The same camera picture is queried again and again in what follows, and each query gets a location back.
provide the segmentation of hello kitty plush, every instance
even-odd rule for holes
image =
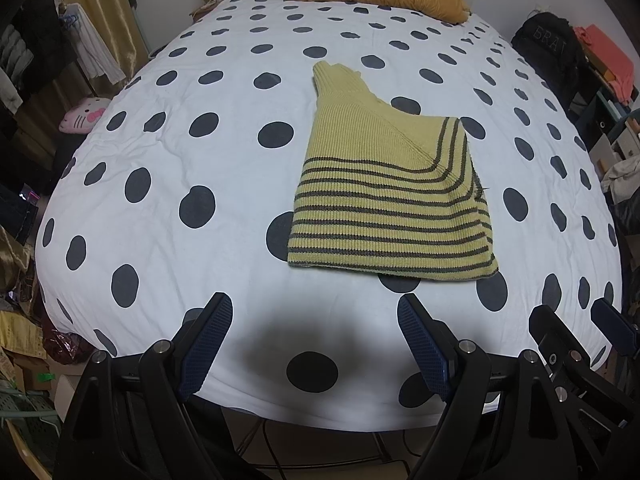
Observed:
[[[102,117],[111,99],[105,97],[86,97],[80,104],[71,108],[58,129],[65,134],[88,134]]]

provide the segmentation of polka dot bedsheet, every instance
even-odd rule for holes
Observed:
[[[435,283],[287,259],[319,59],[359,70],[409,114],[457,116],[486,187],[500,271]],[[46,309],[112,355],[171,338],[216,291],[233,322],[199,395],[336,430],[437,421],[396,309],[414,292],[487,352],[536,348],[549,304],[600,366],[593,300],[619,306],[616,237],[555,96],[479,16],[343,2],[225,0],[111,102],[56,187],[37,238]]]

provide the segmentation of white towel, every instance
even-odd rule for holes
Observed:
[[[125,78],[111,52],[95,30],[94,24],[80,4],[66,6],[65,16],[73,16],[75,22],[68,31],[69,38],[78,54],[78,63],[88,78],[106,74],[111,84]]]

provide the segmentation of cable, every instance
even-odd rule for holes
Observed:
[[[411,451],[411,449],[409,448],[409,445],[408,445],[408,444],[407,444],[407,442],[406,442],[406,430],[402,430],[402,443],[404,444],[404,448],[407,450],[407,452],[408,452],[410,455],[417,456],[418,458],[420,458],[420,457],[421,457],[421,455],[418,455],[417,453],[414,453],[414,452],[413,452],[413,451]]]
[[[264,436],[264,443],[267,445],[267,449],[269,449],[269,453],[271,453],[271,458],[273,458],[273,462],[278,468],[278,472],[280,473],[282,480],[287,480],[287,477],[284,476],[284,471],[282,470],[282,466],[280,465],[280,462],[278,461],[276,454],[273,452],[273,448],[271,447],[271,444],[269,443],[269,439],[267,438],[267,419],[266,418],[262,422],[262,435]]]

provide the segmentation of metal screw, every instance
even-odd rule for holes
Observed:
[[[167,339],[161,339],[154,343],[154,352],[157,354],[163,354],[168,351],[169,348],[171,348],[171,341]]]
[[[538,360],[538,354],[536,354],[533,350],[525,350],[522,353],[522,356],[530,363],[535,363]]]
[[[105,352],[104,350],[98,350],[97,352],[94,352],[94,354],[91,356],[91,361],[93,361],[96,364],[100,364],[106,358],[107,358],[107,352]]]
[[[566,390],[562,386],[556,386],[556,396],[558,396],[560,402],[565,402],[568,397]]]
[[[472,354],[476,351],[476,343],[469,341],[469,339],[463,339],[458,343],[458,346],[465,354]]]

